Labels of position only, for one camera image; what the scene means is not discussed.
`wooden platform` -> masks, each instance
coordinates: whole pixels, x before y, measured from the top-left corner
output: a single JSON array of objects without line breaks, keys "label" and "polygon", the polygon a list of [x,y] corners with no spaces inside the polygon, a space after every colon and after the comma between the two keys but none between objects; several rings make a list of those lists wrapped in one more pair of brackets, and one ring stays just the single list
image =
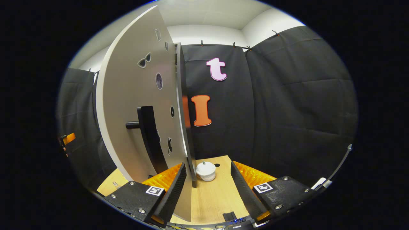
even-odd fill
[{"label": "wooden platform", "polygon": [[[187,225],[216,224],[225,222],[223,213],[234,212],[237,218],[248,216],[243,201],[238,194],[233,178],[230,175],[231,160],[228,156],[196,160],[197,163],[208,161],[220,164],[216,168],[216,178],[206,182],[198,178],[197,188],[192,188],[191,195],[191,222],[185,221],[173,215],[171,223]],[[98,188],[98,191],[107,196],[115,191],[112,182],[120,186],[128,181],[115,170]]]}]

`white ceiling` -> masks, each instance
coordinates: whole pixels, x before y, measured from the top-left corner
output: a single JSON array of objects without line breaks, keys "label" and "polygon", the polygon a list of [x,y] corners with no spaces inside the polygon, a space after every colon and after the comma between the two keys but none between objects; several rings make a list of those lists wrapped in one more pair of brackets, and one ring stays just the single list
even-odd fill
[{"label": "white ceiling", "polygon": [[241,30],[253,18],[272,8],[256,0],[157,0],[112,22],[92,37],[77,53],[70,67],[78,68],[109,46],[135,18],[157,5],[166,26],[215,25]]}]

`black fabric backdrop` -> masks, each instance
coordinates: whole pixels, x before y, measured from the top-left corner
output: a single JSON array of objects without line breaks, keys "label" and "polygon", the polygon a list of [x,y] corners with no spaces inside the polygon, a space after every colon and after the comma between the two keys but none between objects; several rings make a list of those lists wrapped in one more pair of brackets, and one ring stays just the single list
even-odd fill
[{"label": "black fabric backdrop", "polygon": [[330,176],[357,126],[355,90],[341,59],[306,26],[274,35],[245,55],[255,119],[249,166],[309,186]]},{"label": "black fabric backdrop", "polygon": [[93,191],[117,168],[99,131],[95,74],[68,69],[61,84],[56,112],[58,135],[75,133],[76,138],[66,145],[68,159],[82,184]]},{"label": "black fabric backdrop", "polygon": [[[254,100],[246,57],[241,48],[229,45],[183,45],[189,116],[196,159],[228,155],[238,162],[250,163],[254,139]],[[206,62],[218,57],[227,74],[215,81]],[[196,127],[195,104],[191,98],[208,95],[211,124]]]}]

